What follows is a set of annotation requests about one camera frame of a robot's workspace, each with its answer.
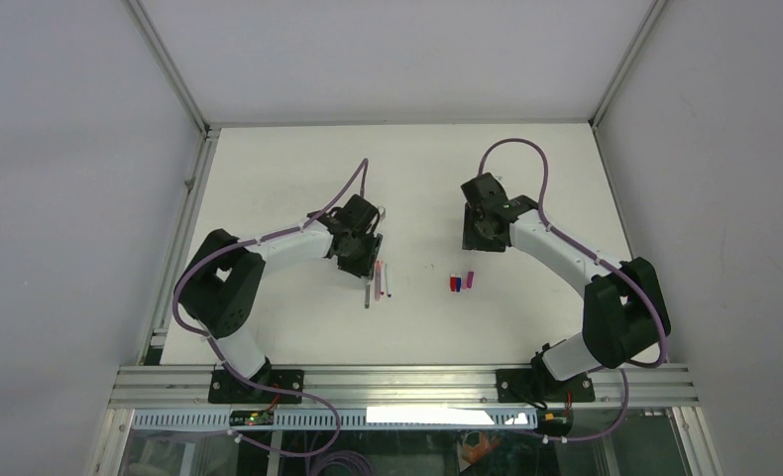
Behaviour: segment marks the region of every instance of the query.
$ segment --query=glass panel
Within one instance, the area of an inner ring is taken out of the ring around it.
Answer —
[[[570,434],[604,429],[616,410],[574,410]],[[282,447],[291,451],[318,448],[331,431],[285,431]],[[270,432],[247,435],[270,444]],[[539,438],[513,431],[406,430],[342,431],[322,456],[356,451],[374,467],[376,476],[549,476],[687,474],[678,449],[674,425],[666,416],[632,411],[607,438],[587,443],[541,444]],[[282,458],[279,476],[304,476],[307,461]],[[127,443],[121,475],[234,476],[266,475],[269,454],[251,444],[237,444],[224,432],[190,433],[133,431]],[[340,466],[321,476],[352,474]]]

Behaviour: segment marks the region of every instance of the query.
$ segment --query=metal rail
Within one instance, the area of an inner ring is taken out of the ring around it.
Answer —
[[[436,366],[276,366],[304,370],[304,391],[341,408],[376,405],[436,405],[446,407],[499,406],[495,371],[524,365]],[[213,366],[169,365],[121,367],[109,401],[110,409],[226,408],[207,403]],[[659,369],[627,367],[630,406],[635,409],[691,407],[698,404],[695,387],[685,365]],[[621,405],[618,370],[591,375],[596,401],[574,408],[615,409]],[[320,406],[309,399],[297,409]],[[552,408],[562,405],[553,404]],[[233,408],[256,408],[242,405]]]

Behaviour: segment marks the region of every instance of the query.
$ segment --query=vent grille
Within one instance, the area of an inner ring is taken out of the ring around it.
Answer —
[[[407,430],[407,429],[535,429],[537,414],[533,409],[484,409],[494,424],[445,423],[369,423],[365,410],[340,410],[343,430]],[[222,431],[229,428],[230,410],[138,410],[132,429],[166,431]],[[528,423],[517,424],[525,414]],[[335,429],[336,420],[327,410],[276,410],[275,424],[240,426],[243,430],[323,430]]]
[[[132,429],[173,431],[218,431],[228,429],[230,411],[224,410],[138,410]]]
[[[530,409],[493,409],[485,410],[494,424],[444,424],[444,423],[369,423],[365,410],[340,410],[342,429],[535,429],[537,414]],[[528,423],[516,424],[520,414],[525,414]],[[280,410],[275,412],[275,424],[272,429],[335,429],[336,419],[326,410]]]

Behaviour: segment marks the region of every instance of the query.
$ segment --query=orange object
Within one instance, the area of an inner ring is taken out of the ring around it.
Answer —
[[[465,441],[468,436],[474,434],[473,432],[465,435]],[[474,445],[468,445],[465,441],[462,441],[462,459],[469,464],[474,464],[482,459],[486,454],[497,449],[500,446],[500,439],[495,435],[489,436],[483,431],[479,431],[479,442]]]

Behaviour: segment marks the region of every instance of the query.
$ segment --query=orange wire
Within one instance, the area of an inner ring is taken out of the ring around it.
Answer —
[[[278,384],[271,384],[271,387],[274,387],[276,389],[280,388],[280,385]],[[280,400],[280,394],[275,394],[275,398],[272,399],[272,402],[269,404],[269,406],[264,410],[264,412],[268,412],[269,410],[273,409],[275,405],[278,404],[278,400]]]
[[[572,393],[572,391],[568,390],[567,391],[567,407],[566,407],[565,412],[564,412],[567,415],[567,417],[572,413],[572,409],[573,409],[573,393]]]

